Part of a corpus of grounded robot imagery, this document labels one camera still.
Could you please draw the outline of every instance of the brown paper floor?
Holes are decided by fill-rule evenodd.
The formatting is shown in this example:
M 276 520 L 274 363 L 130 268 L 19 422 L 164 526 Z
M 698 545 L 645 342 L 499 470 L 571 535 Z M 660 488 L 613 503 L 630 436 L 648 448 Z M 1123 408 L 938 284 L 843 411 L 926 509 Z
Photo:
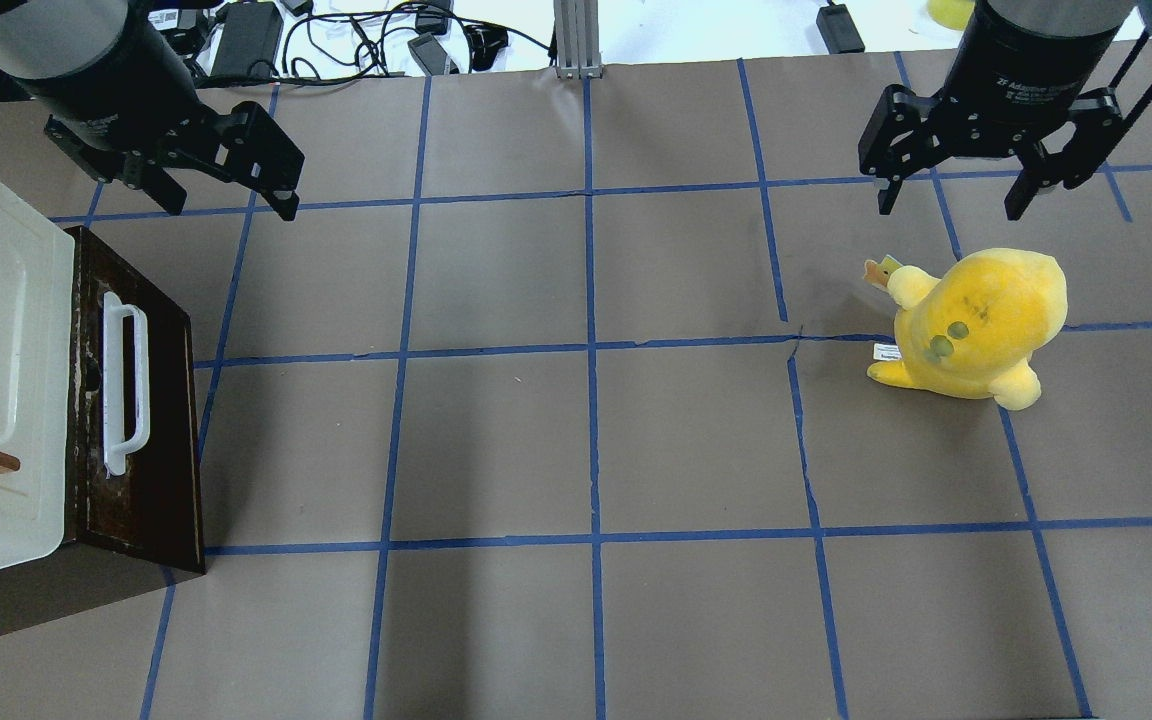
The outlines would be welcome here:
M 1 638 L 0 717 L 1152 717 L 1152 108 L 1018 223 L 972 160 L 879 217 L 861 127 L 950 59 L 209 92 L 306 151 L 294 223 L 0 105 L 0 179 L 194 317 L 210 546 Z M 1039 404 L 869 381 L 861 262 L 983 247 L 1069 276 Z

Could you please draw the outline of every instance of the white plastic handle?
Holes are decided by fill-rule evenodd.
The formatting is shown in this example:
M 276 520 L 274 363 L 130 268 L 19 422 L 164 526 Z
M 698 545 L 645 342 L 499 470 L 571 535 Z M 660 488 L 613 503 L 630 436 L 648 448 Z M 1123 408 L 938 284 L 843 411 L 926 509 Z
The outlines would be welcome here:
M 127 471 L 127 456 L 150 442 L 150 320 L 145 311 L 127 305 L 113 291 L 106 291 L 105 342 L 101 356 L 101 397 L 104 397 L 105 465 L 111 475 Z M 123 438 L 123 318 L 132 318 L 134 379 L 136 379 L 136 432 Z

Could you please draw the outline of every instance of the plush toy tag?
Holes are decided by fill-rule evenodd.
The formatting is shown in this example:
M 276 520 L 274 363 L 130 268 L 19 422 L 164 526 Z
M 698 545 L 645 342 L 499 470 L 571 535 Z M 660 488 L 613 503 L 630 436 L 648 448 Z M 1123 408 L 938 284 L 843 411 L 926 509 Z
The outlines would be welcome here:
M 900 347 L 886 342 L 874 343 L 874 361 L 900 361 Z

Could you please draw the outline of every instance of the yellow object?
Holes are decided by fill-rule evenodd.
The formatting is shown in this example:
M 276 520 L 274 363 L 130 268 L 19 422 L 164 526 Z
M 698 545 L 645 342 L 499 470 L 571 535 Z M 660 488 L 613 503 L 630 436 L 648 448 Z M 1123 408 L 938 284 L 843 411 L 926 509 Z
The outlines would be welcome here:
M 927 14 L 941 26 L 963 31 L 972 17 L 975 0 L 927 0 Z
M 874 263 L 873 260 L 865 260 L 865 282 L 878 288 L 878 290 L 887 290 L 887 279 L 892 276 L 892 273 L 900 268 L 900 260 L 892 258 L 890 255 L 882 258 L 882 263 Z
M 902 265 L 887 278 L 901 359 L 869 366 L 893 387 L 994 397 L 1024 410 L 1043 387 L 1029 357 L 1064 325 L 1069 301 L 1055 258 L 999 247 L 967 256 L 943 279 Z

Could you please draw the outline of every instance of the blue tape grid line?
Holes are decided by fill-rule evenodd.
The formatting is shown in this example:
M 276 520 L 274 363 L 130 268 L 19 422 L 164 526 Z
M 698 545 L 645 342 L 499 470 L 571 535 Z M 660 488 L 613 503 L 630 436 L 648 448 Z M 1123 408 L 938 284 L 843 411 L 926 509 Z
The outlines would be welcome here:
M 376 598 L 371 609 L 371 646 L 367 652 L 367 680 L 362 715 L 376 717 L 376 676 L 380 670 L 380 629 L 385 612 L 385 581 L 389 574 L 389 546 L 394 520 L 394 488 L 397 484 L 397 437 L 403 419 L 403 391 L 407 382 L 407 348 L 411 344 L 412 295 L 416 285 L 416 241 L 420 236 L 420 184 L 425 179 L 425 139 L 429 136 L 429 97 L 433 86 L 425 78 L 420 97 L 420 136 L 416 143 L 416 181 L 412 188 L 411 236 L 407 241 L 407 283 L 403 290 L 403 327 L 397 346 L 397 373 L 394 378 L 394 410 L 389 425 L 389 464 L 385 470 L 385 506 L 380 520 L 379 560 L 376 562 Z
M 799 462 L 803 467 L 803 488 L 808 498 L 808 517 L 812 523 L 814 541 L 814 561 L 817 561 L 817 578 L 820 584 L 820 611 L 824 615 L 824 638 L 829 651 L 829 673 L 833 675 L 833 697 L 838 704 L 838 717 L 849 720 L 847 714 L 847 691 L 842 679 L 842 655 L 838 651 L 838 624 L 833 617 L 833 593 L 829 589 L 829 568 L 824 553 L 824 530 L 820 526 L 820 509 L 812 491 L 812 473 L 808 468 L 808 446 L 803 434 L 803 393 L 799 392 L 799 369 L 797 361 L 790 355 L 786 363 L 790 374 L 790 395 L 794 397 L 794 427 L 799 441 Z
M 172 604 L 175 602 L 175 578 L 172 570 L 160 568 L 166 583 L 162 611 L 159 612 L 159 630 L 154 634 L 154 653 L 150 657 L 150 670 L 145 677 L 145 694 L 141 697 L 141 720 L 150 720 L 154 711 L 154 690 L 159 684 L 159 665 L 162 662 L 162 646 L 168 642 L 168 623 L 172 620 Z
M 912 525 L 823 525 L 819 533 L 827 538 L 893 536 L 957 536 L 972 533 L 1032 532 L 1036 524 L 1028 520 L 1001 520 L 991 523 L 929 523 Z M 1038 520 L 1041 530 L 1097 530 L 1152 528 L 1152 516 L 1138 518 L 1070 518 Z M 814 538 L 812 528 L 745 528 L 723 530 L 652 530 L 652 532 L 599 533 L 601 544 L 651 541 L 748 541 L 748 539 Z M 431 538 L 415 541 L 389 541 L 391 552 L 453 550 L 475 547 L 535 547 L 550 544 L 590 544 L 593 533 L 561 536 L 500 536 L 467 538 Z M 302 555 L 319 552 L 377 552 L 380 541 L 306 541 L 287 544 L 230 544 L 207 548 L 207 556 L 219 555 Z
M 900 53 L 893 53 L 896 59 L 896 69 L 900 71 L 901 82 L 905 86 L 910 85 L 909 71 L 905 69 L 905 60 Z M 1119 209 L 1123 213 L 1123 218 L 1130 222 L 1130 213 L 1126 209 L 1126 202 L 1121 197 L 1121 192 L 1117 188 L 1117 182 L 1108 172 L 1108 165 L 1106 164 L 1102 169 L 1106 172 L 1106 177 L 1108 184 L 1111 184 L 1111 190 L 1115 194 L 1115 200 L 1119 202 Z M 942 188 L 940 174 L 937 173 L 937 168 L 932 168 L 932 187 L 935 190 L 935 200 L 941 209 L 941 218 L 945 220 L 945 230 L 950 237 L 950 247 L 954 250 L 954 256 L 957 259 L 963 259 L 963 249 L 958 244 L 957 233 L 954 227 L 954 217 L 952 217 L 950 209 L 948 209 L 948 202 L 945 199 L 945 188 Z M 791 372 L 794 359 L 790 359 Z M 1051 561 L 1047 558 L 1047 543 L 1043 539 L 1043 529 L 1038 525 L 1038 511 L 1034 507 L 1033 498 L 1029 495 L 1029 479 L 1025 477 L 1025 468 L 1023 461 L 1020 458 L 1020 447 L 1016 445 L 1016 435 L 1014 429 L 1011 429 L 1011 416 L 1000 407 L 998 409 L 998 416 L 1002 420 L 1002 429 L 1007 437 L 1007 448 L 1011 453 L 1011 465 L 1015 469 L 1016 483 L 1020 486 L 1020 494 L 1023 498 L 1025 506 L 1025 515 L 1028 518 L 1029 530 L 1034 539 L 1034 550 L 1038 553 L 1038 564 L 1043 570 L 1043 584 L 1046 585 L 1048 601 L 1051 601 L 1052 619 L 1056 623 L 1056 634 L 1060 637 L 1061 650 L 1064 651 L 1064 664 L 1068 667 L 1070 683 L 1074 688 L 1074 697 L 1078 700 L 1079 713 L 1083 717 L 1092 717 L 1091 702 L 1087 700 L 1087 689 L 1083 685 L 1083 675 L 1078 666 L 1078 657 L 1074 652 L 1074 642 L 1069 635 L 1069 628 L 1064 623 L 1064 606 L 1060 601 L 1060 591 L 1056 588 L 1056 575 L 1052 571 Z
M 1047 600 L 1051 601 L 1052 619 L 1055 620 L 1056 635 L 1060 637 L 1061 650 L 1064 651 L 1064 665 L 1069 667 L 1069 680 L 1074 687 L 1074 697 L 1078 700 L 1079 714 L 1092 717 L 1092 705 L 1087 700 L 1087 689 L 1083 685 L 1083 673 L 1078 667 L 1078 657 L 1074 652 L 1074 641 L 1070 638 L 1069 626 L 1064 623 L 1064 606 L 1060 601 L 1056 575 L 1052 571 L 1051 560 L 1047 558 L 1047 543 L 1043 539 L 1043 528 L 1038 524 L 1038 510 L 1034 509 L 1034 499 L 1029 493 L 1029 479 L 1025 477 L 1025 465 L 1020 460 L 1020 447 L 1016 445 L 1016 433 L 1011 427 L 1011 415 L 1000 407 L 998 409 L 998 418 L 1002 420 L 1002 430 L 1007 435 L 1007 450 L 1011 453 L 1011 465 L 1016 470 L 1016 484 L 1020 486 L 1021 500 L 1025 503 L 1029 532 L 1034 538 L 1038 564 L 1043 570 L 1043 584 L 1047 588 Z
M 1119 205 L 1119 213 L 1123 215 L 1123 222 L 1132 222 L 1132 210 L 1128 207 L 1128 200 L 1123 197 L 1123 188 L 1119 187 L 1119 179 L 1114 176 L 1114 167 L 1108 160 L 1102 165 L 1101 173 L 1105 173 L 1105 182 L 1111 183 L 1111 192 L 1114 194 L 1114 202 Z
M 589 525 L 591 607 L 594 624 L 594 717 L 607 720 L 607 665 L 602 642 L 602 499 L 598 488 L 598 313 L 594 305 L 594 99 L 590 78 L 581 82 L 585 142 L 585 353 L 589 365 Z
M 1115 332 L 1115 331 L 1152 331 L 1152 320 L 1137 323 L 1083 323 L 1066 325 L 1061 332 Z M 664 338 L 664 340 L 645 341 L 599 341 L 594 347 L 599 351 L 639 350 L 639 348 L 662 347 L 713 347 L 733 344 L 778 344 L 788 342 L 895 342 L 890 334 L 884 333 L 844 333 L 833 336 L 820 334 L 765 334 L 765 336 L 729 336 L 729 338 Z M 420 357 L 473 357 L 486 355 L 529 355 L 545 353 L 584 353 L 586 343 L 558 344 L 508 344 L 498 347 L 458 347 L 445 350 L 411 350 L 408 359 Z M 357 361 L 396 361 L 397 351 L 378 351 L 355 355 L 349 353 L 328 353 L 321 355 L 270 355 L 262 357 L 225 357 L 220 365 L 225 367 L 241 365 L 285 365 L 293 363 L 357 363 Z M 214 367 L 213 359 L 200 359 L 194 364 L 196 370 Z
M 273 90 L 270 91 L 270 116 L 273 118 L 278 111 L 278 86 L 274 85 Z M 96 191 L 92 192 L 92 202 L 90 209 L 88 209 L 88 219 L 85 225 L 91 225 L 93 214 L 96 212 L 96 205 L 100 202 L 103 183 L 96 184 Z M 227 342 L 229 336 L 229 320 L 234 311 L 234 300 L 238 296 L 238 279 L 242 275 L 243 270 L 243 258 L 247 255 L 247 237 L 251 233 L 252 227 L 252 214 L 256 210 L 256 191 L 251 191 L 247 196 L 247 214 L 243 217 L 243 229 L 238 235 L 238 250 L 234 252 L 234 270 L 229 278 L 229 290 L 225 295 L 225 310 L 223 316 L 220 319 L 220 333 L 219 339 L 215 341 L 215 364 L 212 366 L 211 382 L 207 386 L 207 400 L 204 404 L 204 410 L 202 410 L 202 419 L 198 423 L 198 460 L 202 461 L 202 453 L 206 447 L 207 441 L 207 429 L 211 427 L 211 411 L 212 407 L 215 406 L 217 401 L 217 388 L 220 387 L 220 374 L 223 370 L 225 359 L 225 342 Z M 166 588 L 166 593 L 162 597 L 162 611 L 159 619 L 159 632 L 156 636 L 154 642 L 154 654 L 150 659 L 150 670 L 147 672 L 145 679 L 145 694 L 141 700 L 141 720 L 147 720 L 150 712 L 154 706 L 154 691 L 157 689 L 157 682 L 159 682 L 159 662 L 162 659 L 162 649 L 166 643 L 166 634 L 168 632 L 168 623 L 172 621 L 172 604 L 175 600 L 175 578 L 172 575 L 172 570 L 168 568 L 161 568 L 162 576 L 168 584 Z
M 1098 173 L 1105 174 L 1106 168 L 1100 168 Z M 1139 165 L 1114 165 L 1112 173 L 1115 176 L 1124 173 L 1152 173 L 1152 164 L 1139 164 Z M 947 181 L 947 179 L 1014 179 L 1016 177 L 1016 170 L 957 170 L 957 172 L 941 172 L 935 170 L 935 179 L 938 181 Z M 919 173 L 916 176 L 905 179 L 905 182 L 929 182 L 933 181 L 932 173 Z M 817 184 L 865 184 L 873 182 L 873 179 L 865 176 L 846 176 L 846 177 L 821 177 L 821 179 L 768 179 L 767 187 L 802 187 L 802 185 L 817 185 Z M 547 191 L 547 192 L 510 192 L 510 194 L 495 194 L 495 195 L 452 195 L 452 196 L 440 196 L 440 197 L 422 197 L 422 205 L 447 205 L 456 204 L 456 202 L 495 202 L 495 200 L 548 200 L 558 199 L 558 197 L 581 197 L 585 195 L 593 195 L 594 197 L 604 195 L 654 195 L 654 194 L 668 194 L 668 192 L 714 192 L 714 191 L 730 191 L 730 190 L 753 190 L 753 188 L 760 187 L 759 182 L 748 181 L 748 182 L 717 182 L 717 183 L 695 183 L 695 184 L 662 184 L 662 185 L 644 185 L 644 187 L 596 187 L 591 190 L 559 190 L 559 191 Z M 335 202 L 302 202 L 298 211 L 317 211 L 317 210 L 334 210 L 334 209 L 382 209 L 382 206 L 406 206 L 411 205 L 411 199 L 402 197 L 402 199 L 389 199 L 389 200 L 335 200 Z M 244 213 L 273 213 L 273 209 L 268 205 L 256 206 L 256 209 L 188 209 L 180 211 L 180 217 L 182 218 L 197 218 L 207 215 L 241 215 Z M 142 213 L 96 213 L 92 220 L 96 222 L 113 222 L 113 220 L 143 220 L 151 218 L 170 218 L 168 213 L 162 210 L 151 210 L 142 211 Z M 47 218 L 54 223 L 77 223 L 86 219 L 86 215 L 52 215 Z
M 785 311 L 785 287 L 781 279 L 781 256 L 776 251 L 776 226 L 772 222 L 772 199 L 767 191 L 767 167 L 763 162 L 763 141 L 758 135 L 758 115 L 755 114 L 755 96 L 749 90 L 749 74 L 745 73 L 745 59 L 736 60 L 740 73 L 740 90 L 745 97 L 745 114 L 749 116 L 749 136 L 755 142 L 755 167 L 758 168 L 758 194 L 763 200 L 763 229 L 767 233 L 767 255 L 772 260 L 772 286 L 776 288 L 776 312 L 781 323 L 790 318 Z

